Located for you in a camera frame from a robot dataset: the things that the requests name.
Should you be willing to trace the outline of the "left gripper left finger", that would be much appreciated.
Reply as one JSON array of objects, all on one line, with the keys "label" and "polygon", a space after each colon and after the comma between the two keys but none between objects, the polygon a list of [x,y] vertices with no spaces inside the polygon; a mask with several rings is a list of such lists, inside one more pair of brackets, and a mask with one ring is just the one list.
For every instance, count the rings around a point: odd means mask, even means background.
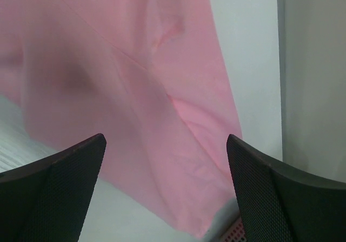
[{"label": "left gripper left finger", "polygon": [[1,173],[1,241],[78,241],[105,148],[97,134]]}]

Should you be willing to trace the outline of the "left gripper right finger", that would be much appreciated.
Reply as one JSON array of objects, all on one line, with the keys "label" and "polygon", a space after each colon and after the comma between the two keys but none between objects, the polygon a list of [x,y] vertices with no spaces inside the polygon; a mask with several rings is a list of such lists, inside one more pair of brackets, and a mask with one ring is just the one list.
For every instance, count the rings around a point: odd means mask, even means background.
[{"label": "left gripper right finger", "polygon": [[307,173],[229,135],[247,241],[345,241],[345,183]]}]

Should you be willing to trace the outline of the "pink t-shirt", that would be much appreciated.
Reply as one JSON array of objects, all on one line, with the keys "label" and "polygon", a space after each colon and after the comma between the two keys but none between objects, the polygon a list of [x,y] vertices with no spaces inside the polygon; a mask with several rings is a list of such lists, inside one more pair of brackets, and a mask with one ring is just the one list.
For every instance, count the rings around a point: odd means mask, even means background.
[{"label": "pink t-shirt", "polygon": [[1,0],[1,94],[55,149],[102,133],[101,176],[196,238],[241,135],[210,0]]}]

